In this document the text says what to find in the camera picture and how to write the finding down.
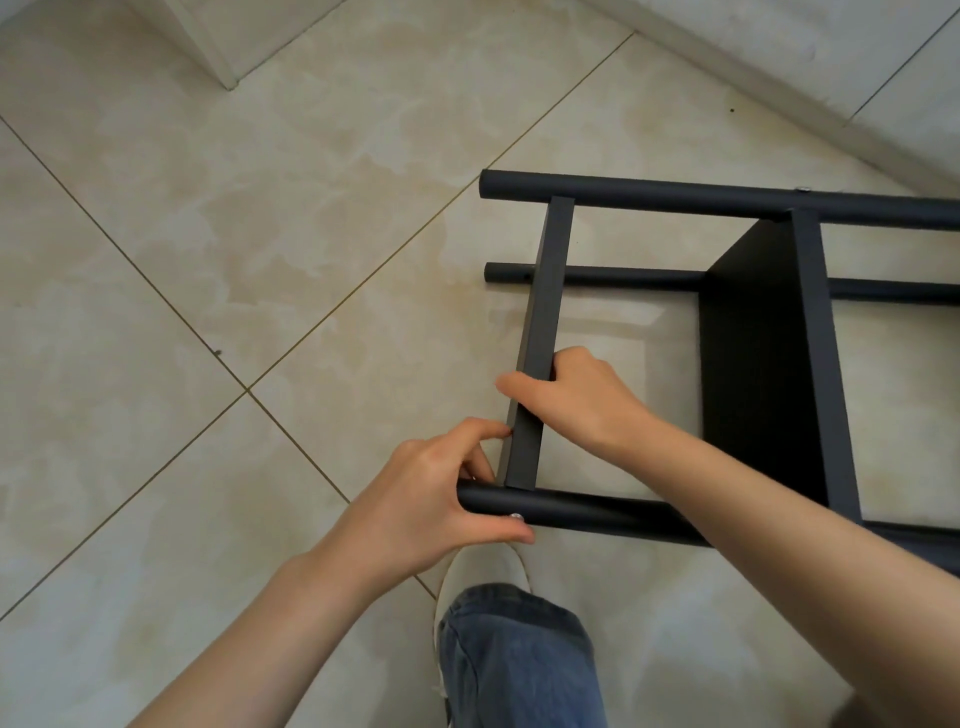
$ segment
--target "blue jeans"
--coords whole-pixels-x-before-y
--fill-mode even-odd
[[[580,620],[510,584],[460,594],[438,635],[454,728],[605,728]]]

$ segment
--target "hand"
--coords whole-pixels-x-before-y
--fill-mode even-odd
[[[375,598],[460,546],[532,544],[533,529],[523,521],[468,513],[457,500],[458,477],[493,481],[480,441],[509,434],[503,423],[467,418],[444,435],[401,443],[317,549],[349,559]]]
[[[629,470],[638,431],[659,420],[610,364],[584,347],[557,352],[553,366],[556,381],[509,372],[497,378],[496,388],[575,445]]]

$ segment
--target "forearm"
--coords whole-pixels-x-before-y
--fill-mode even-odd
[[[627,469],[882,713],[960,715],[960,581],[672,425],[644,420],[633,442]]]
[[[291,559],[135,728],[282,726],[376,594],[321,542]]]

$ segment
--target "black metal frame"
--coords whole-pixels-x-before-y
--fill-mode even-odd
[[[960,305],[960,285],[831,279],[821,223],[960,231],[960,201],[484,170],[480,196],[547,203],[537,262],[487,263],[530,285],[517,368],[551,377],[564,286],[698,294],[704,439],[798,493],[960,575],[960,530],[864,522],[831,299]],[[567,266],[576,205],[757,218],[705,272]],[[470,511],[534,525],[708,546],[654,500],[536,488],[543,423],[515,401],[499,481],[457,485]]]

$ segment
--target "person's left hand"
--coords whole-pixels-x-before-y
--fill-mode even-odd
[[[493,481],[480,441],[509,434],[503,423],[470,417],[444,435],[401,443],[318,548],[344,554],[383,594],[460,546],[532,544],[522,520],[469,513],[457,500],[458,477]]]

